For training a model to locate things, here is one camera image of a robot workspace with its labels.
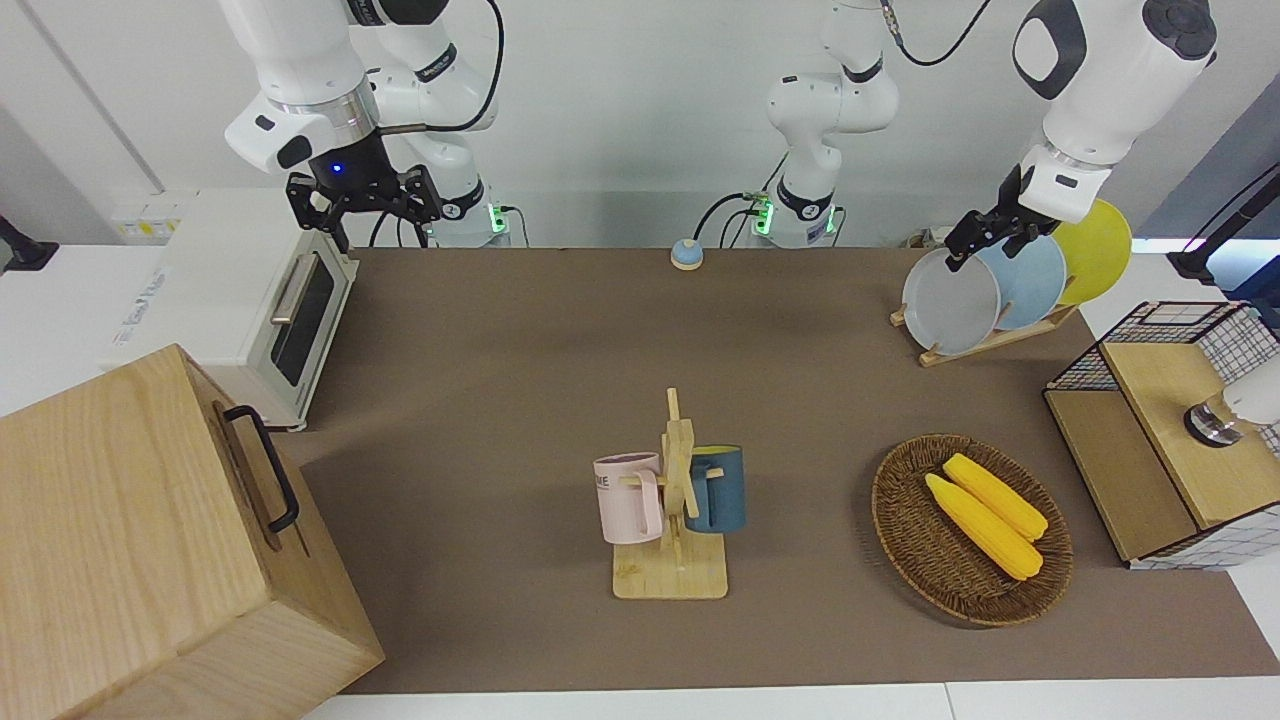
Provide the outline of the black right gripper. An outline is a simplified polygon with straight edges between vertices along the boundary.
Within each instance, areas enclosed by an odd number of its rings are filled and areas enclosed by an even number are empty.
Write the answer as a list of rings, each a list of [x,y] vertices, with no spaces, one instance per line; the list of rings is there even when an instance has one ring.
[[[307,161],[308,172],[288,174],[285,196],[302,229],[328,229],[337,250],[349,252],[342,224],[348,213],[387,213],[411,222],[421,249],[429,249],[431,222],[442,218],[443,201],[422,164],[397,170],[381,133]]]

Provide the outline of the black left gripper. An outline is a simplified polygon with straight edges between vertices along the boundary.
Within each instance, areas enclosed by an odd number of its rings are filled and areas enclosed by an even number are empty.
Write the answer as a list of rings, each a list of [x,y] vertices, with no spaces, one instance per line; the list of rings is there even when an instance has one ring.
[[[988,213],[968,211],[945,238],[948,256],[946,266],[960,272],[964,264],[979,250],[1014,238],[1029,243],[1041,234],[1052,234],[1062,222],[1032,210],[1021,204],[1024,176],[1020,165],[1015,165],[998,187],[995,206]]]

